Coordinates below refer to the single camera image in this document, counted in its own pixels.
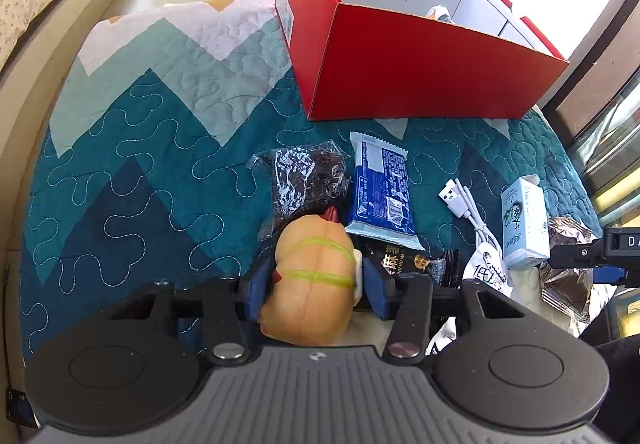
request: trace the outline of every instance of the gold round logo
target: gold round logo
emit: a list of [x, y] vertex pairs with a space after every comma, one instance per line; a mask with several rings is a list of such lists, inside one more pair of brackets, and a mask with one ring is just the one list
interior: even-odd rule
[[422, 255], [415, 255], [414, 264], [418, 269], [426, 269], [429, 261]]

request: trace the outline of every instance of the gray ribbed panel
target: gray ribbed panel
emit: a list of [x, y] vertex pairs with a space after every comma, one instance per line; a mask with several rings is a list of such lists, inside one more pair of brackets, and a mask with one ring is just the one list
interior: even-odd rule
[[606, 442], [583, 427], [511, 436], [464, 419], [417, 368], [391, 366], [371, 347], [266, 348], [254, 363], [215, 371], [184, 411], [110, 438], [46, 427], [33, 444], [414, 444]]

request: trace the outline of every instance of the metal screw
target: metal screw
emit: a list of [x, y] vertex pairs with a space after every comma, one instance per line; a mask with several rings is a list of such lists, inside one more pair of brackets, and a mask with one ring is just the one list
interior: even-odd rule
[[386, 350], [393, 357], [401, 359], [415, 358], [420, 353], [420, 348], [417, 345], [404, 341], [391, 343]]
[[220, 343], [213, 347], [213, 355], [218, 359], [234, 360], [244, 354], [244, 347], [238, 343]]

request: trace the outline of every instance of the bed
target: bed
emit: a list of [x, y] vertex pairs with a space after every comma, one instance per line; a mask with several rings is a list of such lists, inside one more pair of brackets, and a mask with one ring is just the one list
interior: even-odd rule
[[[351, 131], [408, 150], [416, 231], [465, 262], [474, 232], [437, 196], [468, 185], [501, 238], [500, 192], [540, 176], [550, 215], [597, 235], [587, 193], [542, 115], [520, 120], [306, 120], [273, 0], [192, 2], [98, 23], [46, 127], [23, 235], [25, 358], [143, 283], [189, 287], [245, 273], [270, 212], [255, 152], [328, 139], [353, 155]], [[348, 164], [353, 169], [353, 159]], [[181, 337], [197, 338], [197, 320]]]

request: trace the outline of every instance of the white usb cable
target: white usb cable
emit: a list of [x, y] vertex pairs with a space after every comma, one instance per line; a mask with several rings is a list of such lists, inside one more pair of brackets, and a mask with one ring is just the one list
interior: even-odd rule
[[458, 179], [456, 179], [455, 182], [449, 179], [442, 191], [438, 193], [438, 196], [446, 203], [447, 208], [449, 208], [456, 217], [469, 219], [476, 230], [476, 247], [482, 242], [487, 242], [494, 246], [500, 258], [502, 258], [502, 248], [494, 234], [491, 233], [491, 230], [482, 220], [478, 212], [478, 206], [476, 206], [476, 201], [474, 201], [474, 197], [471, 195], [468, 187], [462, 186]]

